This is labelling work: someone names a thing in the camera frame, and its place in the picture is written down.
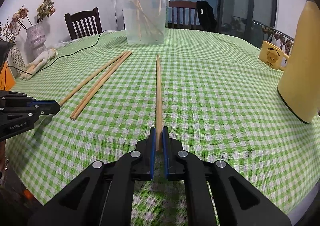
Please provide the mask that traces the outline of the orange box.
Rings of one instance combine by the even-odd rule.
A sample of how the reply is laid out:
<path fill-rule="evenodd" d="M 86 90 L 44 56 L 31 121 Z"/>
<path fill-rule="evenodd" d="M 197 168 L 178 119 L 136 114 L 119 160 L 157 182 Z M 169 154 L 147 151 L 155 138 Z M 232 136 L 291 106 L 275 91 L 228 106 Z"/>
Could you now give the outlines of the orange box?
<path fill-rule="evenodd" d="M 5 62 L 3 69 L 1 70 L 1 90 L 9 91 L 16 83 L 14 75 L 11 72 L 11 69 L 8 67 L 8 62 Z"/>

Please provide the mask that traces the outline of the beige work glove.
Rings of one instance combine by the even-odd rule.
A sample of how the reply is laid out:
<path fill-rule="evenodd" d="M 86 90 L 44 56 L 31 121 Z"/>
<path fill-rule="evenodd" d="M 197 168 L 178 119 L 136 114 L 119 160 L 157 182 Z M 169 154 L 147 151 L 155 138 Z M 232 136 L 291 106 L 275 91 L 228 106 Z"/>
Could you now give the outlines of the beige work glove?
<path fill-rule="evenodd" d="M 57 49 L 54 48 L 43 51 L 31 63 L 25 66 L 25 72 L 20 75 L 20 78 L 26 80 L 31 79 L 33 75 L 57 55 Z"/>

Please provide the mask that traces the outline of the small patterned vase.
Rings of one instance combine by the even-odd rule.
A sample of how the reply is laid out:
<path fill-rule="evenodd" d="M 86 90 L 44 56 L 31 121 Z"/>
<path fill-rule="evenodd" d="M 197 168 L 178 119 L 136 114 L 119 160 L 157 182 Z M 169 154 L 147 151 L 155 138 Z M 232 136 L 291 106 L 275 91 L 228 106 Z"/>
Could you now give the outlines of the small patterned vase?
<path fill-rule="evenodd" d="M 19 48 L 13 47 L 11 49 L 10 55 L 11 55 L 11 60 L 12 60 L 13 66 L 24 71 L 25 70 L 25 63 L 24 63 L 24 60 L 22 58 L 22 55 L 21 55 Z"/>

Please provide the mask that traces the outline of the green checkered tablecloth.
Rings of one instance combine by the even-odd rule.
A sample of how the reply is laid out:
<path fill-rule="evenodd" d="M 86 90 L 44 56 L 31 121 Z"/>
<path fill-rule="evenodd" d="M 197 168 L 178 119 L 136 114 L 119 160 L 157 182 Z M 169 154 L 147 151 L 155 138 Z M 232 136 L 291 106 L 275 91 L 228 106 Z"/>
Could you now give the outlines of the green checkered tablecloth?
<path fill-rule="evenodd" d="M 7 141 L 11 167 L 46 203 L 89 164 L 113 162 L 155 124 L 156 59 L 160 57 L 163 123 L 200 159 L 227 161 L 284 213 L 291 214 L 319 181 L 319 118 L 299 121 L 277 93 L 282 75 L 259 49 L 222 34 L 169 29 L 159 45 L 129 45 L 125 32 L 84 37 L 58 49 L 59 59 L 15 92 L 61 101 L 120 53 L 131 56 L 76 120 L 86 84 L 55 116 Z"/>

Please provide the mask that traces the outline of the pink speckled vase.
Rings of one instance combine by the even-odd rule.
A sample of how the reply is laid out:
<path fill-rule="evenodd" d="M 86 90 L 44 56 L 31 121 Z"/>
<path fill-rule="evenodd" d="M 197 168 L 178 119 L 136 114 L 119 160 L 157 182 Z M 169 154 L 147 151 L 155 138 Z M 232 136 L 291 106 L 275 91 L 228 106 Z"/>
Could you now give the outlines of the pink speckled vase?
<path fill-rule="evenodd" d="M 38 57 L 41 53 L 47 50 L 45 46 L 46 34 L 42 23 L 37 23 L 26 30 L 27 39 L 32 53 Z"/>

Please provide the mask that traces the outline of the dark wooden chair left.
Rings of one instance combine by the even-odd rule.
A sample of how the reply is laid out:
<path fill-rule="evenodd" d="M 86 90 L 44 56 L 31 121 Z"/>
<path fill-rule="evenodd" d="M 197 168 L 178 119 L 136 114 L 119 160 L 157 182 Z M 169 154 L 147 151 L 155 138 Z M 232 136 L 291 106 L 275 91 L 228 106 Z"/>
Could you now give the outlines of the dark wooden chair left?
<path fill-rule="evenodd" d="M 72 40 L 85 36 L 93 36 L 103 32 L 97 7 L 93 10 L 66 13 L 65 21 Z"/>

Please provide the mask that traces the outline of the dark wooden chair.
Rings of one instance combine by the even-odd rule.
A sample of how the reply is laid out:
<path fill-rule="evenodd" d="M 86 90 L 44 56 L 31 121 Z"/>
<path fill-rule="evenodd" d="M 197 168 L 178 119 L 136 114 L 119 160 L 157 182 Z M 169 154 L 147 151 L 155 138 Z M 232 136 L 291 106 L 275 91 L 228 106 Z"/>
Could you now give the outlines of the dark wooden chair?
<path fill-rule="evenodd" d="M 196 30 L 200 27 L 197 25 L 196 2 L 170 1 L 169 11 L 171 13 L 169 28 Z"/>
<path fill-rule="evenodd" d="M 65 21 L 72 40 L 85 36 L 93 36 L 103 32 L 97 7 L 93 10 L 66 13 Z"/>

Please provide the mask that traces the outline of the clear plastic container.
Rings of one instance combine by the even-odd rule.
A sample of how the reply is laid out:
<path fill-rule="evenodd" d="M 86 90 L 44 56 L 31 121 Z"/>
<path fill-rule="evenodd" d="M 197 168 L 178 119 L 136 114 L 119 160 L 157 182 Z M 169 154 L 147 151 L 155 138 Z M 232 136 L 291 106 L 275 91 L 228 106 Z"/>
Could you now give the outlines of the clear plastic container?
<path fill-rule="evenodd" d="M 170 0 L 120 0 L 129 44 L 163 44 Z"/>

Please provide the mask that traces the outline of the dark wooden chair back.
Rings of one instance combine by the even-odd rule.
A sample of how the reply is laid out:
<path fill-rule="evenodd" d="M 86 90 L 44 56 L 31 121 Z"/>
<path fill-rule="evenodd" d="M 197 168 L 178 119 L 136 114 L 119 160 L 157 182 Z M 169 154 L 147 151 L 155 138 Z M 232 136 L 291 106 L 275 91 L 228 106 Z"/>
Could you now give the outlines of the dark wooden chair back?
<path fill-rule="evenodd" d="M 169 11 L 171 13 L 169 28 L 196 30 L 200 27 L 197 25 L 196 2 L 170 1 Z"/>

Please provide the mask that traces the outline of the black jacket on chair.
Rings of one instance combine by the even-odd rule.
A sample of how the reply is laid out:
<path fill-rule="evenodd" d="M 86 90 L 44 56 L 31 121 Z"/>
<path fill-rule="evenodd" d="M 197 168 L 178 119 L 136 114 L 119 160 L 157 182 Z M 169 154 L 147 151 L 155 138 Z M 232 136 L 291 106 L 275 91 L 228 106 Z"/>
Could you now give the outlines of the black jacket on chair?
<path fill-rule="evenodd" d="M 211 5 L 207 1 L 197 1 L 196 8 L 203 31 L 216 32 L 217 21 Z"/>

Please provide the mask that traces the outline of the yellow bear mug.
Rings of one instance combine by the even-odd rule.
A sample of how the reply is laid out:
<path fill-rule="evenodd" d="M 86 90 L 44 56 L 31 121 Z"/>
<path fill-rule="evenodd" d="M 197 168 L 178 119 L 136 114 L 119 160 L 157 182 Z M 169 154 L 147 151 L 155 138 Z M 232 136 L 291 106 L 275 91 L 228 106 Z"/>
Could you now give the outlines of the yellow bear mug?
<path fill-rule="evenodd" d="M 283 58 L 289 60 L 289 56 L 282 49 L 268 41 L 263 41 L 259 54 L 259 59 L 263 63 L 272 69 L 285 71 L 286 67 L 281 65 Z"/>

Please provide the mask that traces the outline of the yellow thermos jug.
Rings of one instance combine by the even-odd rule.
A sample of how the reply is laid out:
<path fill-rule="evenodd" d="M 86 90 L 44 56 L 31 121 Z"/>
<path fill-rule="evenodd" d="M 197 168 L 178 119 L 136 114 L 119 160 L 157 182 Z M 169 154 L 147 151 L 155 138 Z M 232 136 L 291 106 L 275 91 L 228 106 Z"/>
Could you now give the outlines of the yellow thermos jug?
<path fill-rule="evenodd" d="M 319 7 L 306 0 L 277 91 L 291 112 L 309 124 L 319 112 Z"/>

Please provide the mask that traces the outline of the drying rack with dried goods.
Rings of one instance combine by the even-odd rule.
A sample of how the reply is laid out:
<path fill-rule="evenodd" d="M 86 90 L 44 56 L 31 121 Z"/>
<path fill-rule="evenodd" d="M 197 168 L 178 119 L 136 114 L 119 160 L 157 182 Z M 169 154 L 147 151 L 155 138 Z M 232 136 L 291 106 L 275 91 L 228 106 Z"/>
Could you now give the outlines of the drying rack with dried goods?
<path fill-rule="evenodd" d="M 262 25 L 261 29 L 262 32 L 268 36 L 268 42 L 282 49 L 288 56 L 290 55 L 294 44 L 294 39 L 292 37 L 267 25 Z"/>

